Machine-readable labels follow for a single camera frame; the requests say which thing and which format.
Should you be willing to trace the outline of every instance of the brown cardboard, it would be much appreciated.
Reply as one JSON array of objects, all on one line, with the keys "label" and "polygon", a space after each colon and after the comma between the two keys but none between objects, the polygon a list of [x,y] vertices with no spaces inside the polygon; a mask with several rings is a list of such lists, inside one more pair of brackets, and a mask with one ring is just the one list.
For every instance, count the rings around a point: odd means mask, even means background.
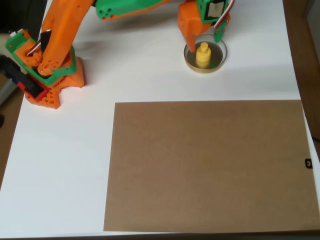
[{"label": "brown cardboard", "polygon": [[105,231],[320,228],[299,100],[115,105]]},{"label": "brown cardboard", "polygon": [[[6,83],[7,78],[0,73],[0,89]],[[3,105],[0,106],[0,115],[4,116],[4,124],[0,128],[0,188],[5,173],[7,160],[14,137],[20,107],[24,93],[16,90]]]}]

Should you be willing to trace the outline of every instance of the black sticker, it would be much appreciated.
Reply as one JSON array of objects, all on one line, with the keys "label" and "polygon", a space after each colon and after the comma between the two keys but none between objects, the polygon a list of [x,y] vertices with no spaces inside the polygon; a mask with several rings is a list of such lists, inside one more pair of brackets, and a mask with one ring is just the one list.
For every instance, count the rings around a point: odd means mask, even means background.
[{"label": "black sticker", "polygon": [[304,160],[304,162],[305,162],[305,167],[306,167],[307,169],[312,169],[312,161],[311,161],[311,158],[306,158],[306,159]]}]

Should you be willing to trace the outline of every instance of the yellow bottle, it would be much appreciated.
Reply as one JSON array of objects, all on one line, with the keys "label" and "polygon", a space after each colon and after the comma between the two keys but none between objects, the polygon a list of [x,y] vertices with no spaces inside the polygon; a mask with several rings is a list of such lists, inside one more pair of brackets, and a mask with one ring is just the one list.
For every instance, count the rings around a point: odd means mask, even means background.
[{"label": "yellow bottle", "polygon": [[201,43],[200,47],[196,50],[196,64],[199,68],[205,69],[210,64],[211,58],[211,49],[208,46],[208,43]]}]

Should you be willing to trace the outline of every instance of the green bracket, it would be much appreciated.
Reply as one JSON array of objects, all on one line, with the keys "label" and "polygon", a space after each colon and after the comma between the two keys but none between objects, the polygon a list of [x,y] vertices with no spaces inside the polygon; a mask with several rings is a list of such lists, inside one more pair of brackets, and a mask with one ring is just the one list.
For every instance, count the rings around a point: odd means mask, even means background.
[{"label": "green bracket", "polygon": [[208,16],[210,3],[215,4],[223,4],[222,12],[226,11],[228,7],[228,0],[224,0],[221,2],[221,0],[196,0],[196,5],[198,7],[199,15],[201,17],[201,21],[204,24],[207,23],[216,23],[219,19],[219,17],[210,17]]},{"label": "green bracket", "polygon": [[103,19],[134,13],[161,2],[162,0],[97,0],[95,8],[98,17]]},{"label": "green bracket", "polygon": [[27,39],[22,32],[18,32],[15,36],[13,36],[11,39],[9,39],[5,43],[5,48],[8,49],[8,51],[12,54],[12,56],[18,61],[18,63],[32,76],[34,76],[36,79],[38,79],[41,83],[44,85],[50,87],[54,85],[57,80],[63,76],[72,75],[77,72],[77,63],[76,63],[76,54],[75,49],[72,46],[71,47],[71,57],[72,57],[72,64],[68,67],[61,67],[58,69],[52,70],[53,74],[45,79],[41,77],[37,72],[35,72],[32,68],[27,67],[16,55],[16,50],[19,49],[23,44],[25,44],[27,41],[32,41],[33,43],[36,43],[32,38]]},{"label": "green bracket", "polygon": [[220,42],[225,35],[225,27],[227,26],[227,19],[224,19],[219,27],[214,31],[214,41]]}]

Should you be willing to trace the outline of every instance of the table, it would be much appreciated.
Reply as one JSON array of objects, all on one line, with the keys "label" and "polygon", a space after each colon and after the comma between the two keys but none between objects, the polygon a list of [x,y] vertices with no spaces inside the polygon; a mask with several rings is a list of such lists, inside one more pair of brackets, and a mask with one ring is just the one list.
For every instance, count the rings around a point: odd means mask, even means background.
[{"label": "table", "polygon": [[179,3],[113,22],[89,10],[74,41],[87,85],[64,89],[58,110],[23,100],[0,191],[0,238],[130,234],[102,232],[116,102],[300,99],[281,0],[236,1],[226,63],[207,75],[184,63]]}]

